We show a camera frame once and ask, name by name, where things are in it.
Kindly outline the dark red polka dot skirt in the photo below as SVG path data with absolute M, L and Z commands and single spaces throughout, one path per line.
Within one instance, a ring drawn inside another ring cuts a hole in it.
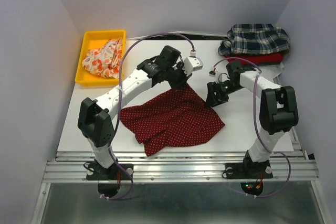
M 165 147 L 205 144 L 225 126 L 189 85 L 170 89 L 143 105 L 122 109 L 121 122 L 143 144 L 146 156 Z

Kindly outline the navy white plaid skirt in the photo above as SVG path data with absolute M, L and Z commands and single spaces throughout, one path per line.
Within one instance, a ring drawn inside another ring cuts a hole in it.
M 284 29 L 272 24 L 236 24 L 220 42 L 218 54 L 268 55 L 290 49 L 289 36 Z

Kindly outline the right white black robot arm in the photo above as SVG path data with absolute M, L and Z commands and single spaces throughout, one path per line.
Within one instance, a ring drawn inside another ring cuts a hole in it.
M 295 90 L 262 77 L 262 70 L 252 62 L 242 66 L 237 57 L 226 65 L 227 80 L 215 67 L 209 75 L 206 105 L 215 107 L 228 102 L 229 95 L 241 89 L 253 93 L 253 124 L 257 138 L 240 163 L 226 163 L 222 176 L 227 179 L 272 178 L 270 156 L 282 136 L 298 124 Z

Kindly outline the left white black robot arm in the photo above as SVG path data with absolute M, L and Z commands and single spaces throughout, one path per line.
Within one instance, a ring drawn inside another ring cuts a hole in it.
M 94 162 L 85 166 L 92 175 L 97 174 L 103 179 L 112 180 L 126 168 L 118 164 L 111 144 L 116 134 L 118 123 L 114 118 L 121 118 L 121 110 L 142 92 L 156 84 L 167 81 L 171 88 L 185 86 L 194 71 L 202 69 L 202 62 L 196 52 L 179 61 L 181 53 L 165 46 L 158 56 L 146 59 L 119 85 L 109 92 L 95 98 L 85 98 L 80 105 L 78 128 L 88 140 L 94 153 Z

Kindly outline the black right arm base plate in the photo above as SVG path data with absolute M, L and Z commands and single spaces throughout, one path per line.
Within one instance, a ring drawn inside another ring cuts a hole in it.
M 226 175 L 227 179 L 271 179 L 273 173 L 271 170 L 266 171 L 270 167 L 269 163 L 252 163 L 251 165 L 245 165 L 243 163 L 225 163 L 225 170 L 223 175 Z

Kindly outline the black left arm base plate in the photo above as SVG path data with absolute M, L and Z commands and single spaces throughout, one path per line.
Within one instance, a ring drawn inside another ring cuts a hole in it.
M 120 169 L 116 164 L 109 168 L 103 168 L 96 161 L 85 162 L 83 167 L 86 169 L 86 180 L 100 181 L 100 180 L 130 180 L 133 176 L 133 164 L 121 164 L 125 172 Z

